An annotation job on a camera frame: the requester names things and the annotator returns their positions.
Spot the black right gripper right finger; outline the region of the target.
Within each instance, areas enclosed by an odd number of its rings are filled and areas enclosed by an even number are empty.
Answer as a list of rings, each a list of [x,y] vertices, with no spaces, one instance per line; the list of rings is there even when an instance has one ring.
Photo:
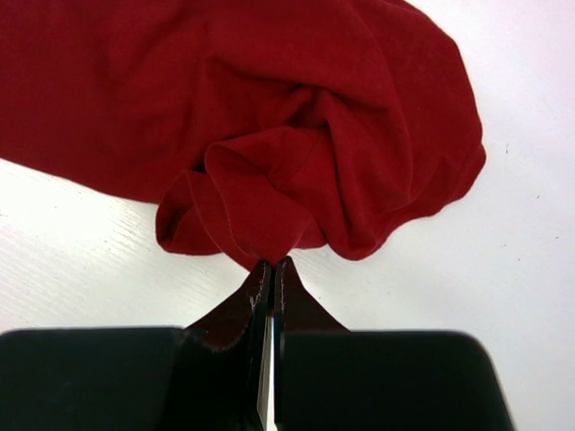
[[[510,430],[491,358],[452,330],[349,330],[305,289],[291,258],[274,281],[280,430]]]

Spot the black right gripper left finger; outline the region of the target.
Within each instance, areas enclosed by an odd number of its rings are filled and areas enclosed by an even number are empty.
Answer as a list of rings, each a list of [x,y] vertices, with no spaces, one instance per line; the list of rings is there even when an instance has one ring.
[[[185,328],[13,330],[1,337],[4,430],[262,430],[272,269]]]

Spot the dark red t shirt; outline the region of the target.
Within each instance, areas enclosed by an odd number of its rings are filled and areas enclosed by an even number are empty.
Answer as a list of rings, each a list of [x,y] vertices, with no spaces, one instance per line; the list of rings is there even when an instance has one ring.
[[[457,45],[404,1],[4,1],[1,155],[246,268],[364,259],[486,160]]]

